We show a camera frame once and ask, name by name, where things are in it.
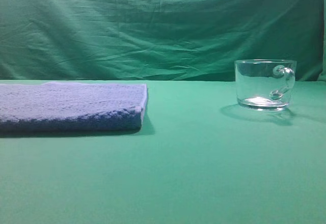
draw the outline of folded towel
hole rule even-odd
[[[0,131],[138,129],[146,102],[145,84],[0,85]]]

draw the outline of mug rim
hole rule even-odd
[[[236,60],[235,63],[244,63],[244,64],[252,64],[252,63],[292,63],[296,64],[295,60]]]

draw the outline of clear glass cup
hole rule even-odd
[[[291,100],[296,61],[235,61],[237,100],[241,106],[258,110],[283,110]]]

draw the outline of green tabletop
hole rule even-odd
[[[326,223],[325,82],[279,114],[233,82],[143,82],[140,131],[1,135],[0,223]]]

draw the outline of glass handle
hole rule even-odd
[[[274,67],[273,75],[275,78],[285,78],[286,86],[281,89],[275,89],[269,94],[272,100],[279,100],[286,92],[293,88],[295,83],[295,73],[291,68],[284,67],[283,65],[278,65]]]

